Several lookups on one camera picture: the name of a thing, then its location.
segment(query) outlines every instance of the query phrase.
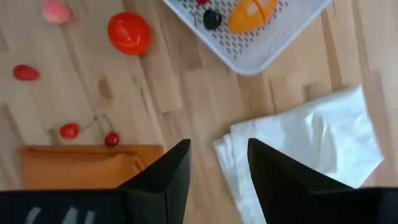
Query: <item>orange cloth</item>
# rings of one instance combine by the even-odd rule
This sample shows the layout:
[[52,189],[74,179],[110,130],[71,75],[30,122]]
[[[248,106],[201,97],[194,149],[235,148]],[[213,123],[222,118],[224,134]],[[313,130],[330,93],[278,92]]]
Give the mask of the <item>orange cloth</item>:
[[161,146],[26,146],[19,151],[25,189],[109,189],[162,156]]

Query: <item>white plastic tray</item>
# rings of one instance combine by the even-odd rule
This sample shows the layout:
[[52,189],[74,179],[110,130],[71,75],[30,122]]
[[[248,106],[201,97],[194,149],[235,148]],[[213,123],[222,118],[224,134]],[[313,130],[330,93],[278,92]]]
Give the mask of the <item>white plastic tray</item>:
[[[252,32],[232,34],[228,18],[238,0],[210,0],[197,12],[195,0],[163,0],[232,70],[242,75],[263,71],[332,0],[279,0],[270,21]],[[203,13],[209,7],[223,15],[217,30],[206,30]]]

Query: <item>black plastic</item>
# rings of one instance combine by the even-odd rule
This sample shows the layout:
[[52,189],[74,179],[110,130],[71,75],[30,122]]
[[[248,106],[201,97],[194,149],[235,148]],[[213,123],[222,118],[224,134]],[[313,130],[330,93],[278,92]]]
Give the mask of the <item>black plastic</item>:
[[267,224],[398,223],[398,189],[352,189],[257,139],[248,160]]
[[0,223],[181,224],[190,154],[185,139],[118,189],[0,192]]

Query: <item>cherry stem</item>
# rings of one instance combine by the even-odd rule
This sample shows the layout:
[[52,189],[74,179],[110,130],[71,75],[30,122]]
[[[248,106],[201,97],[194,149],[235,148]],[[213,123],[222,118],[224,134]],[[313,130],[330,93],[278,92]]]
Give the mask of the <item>cherry stem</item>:
[[97,120],[97,116],[95,116],[95,117],[93,118],[93,121],[92,121],[89,125],[85,126],[81,131],[84,131],[84,130],[86,130],[87,128],[89,128],[91,125],[94,124],[94,122],[95,122],[96,120]]
[[198,12],[199,6],[200,5],[198,4],[197,9],[195,10],[195,15],[193,17],[193,20],[195,21],[195,27],[197,26],[197,12]]
[[113,125],[112,125],[111,121],[108,119],[107,116],[105,116],[103,114],[102,114],[102,117],[108,122],[109,127],[111,128],[111,132],[113,132]]

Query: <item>white cloth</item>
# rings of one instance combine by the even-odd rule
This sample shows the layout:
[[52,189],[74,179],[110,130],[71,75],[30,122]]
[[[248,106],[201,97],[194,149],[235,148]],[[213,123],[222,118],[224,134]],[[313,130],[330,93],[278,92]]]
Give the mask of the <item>white cloth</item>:
[[234,124],[231,133],[216,140],[214,147],[244,224],[266,223],[251,181],[249,138],[257,138],[354,188],[384,158],[361,87],[319,98],[282,114]]

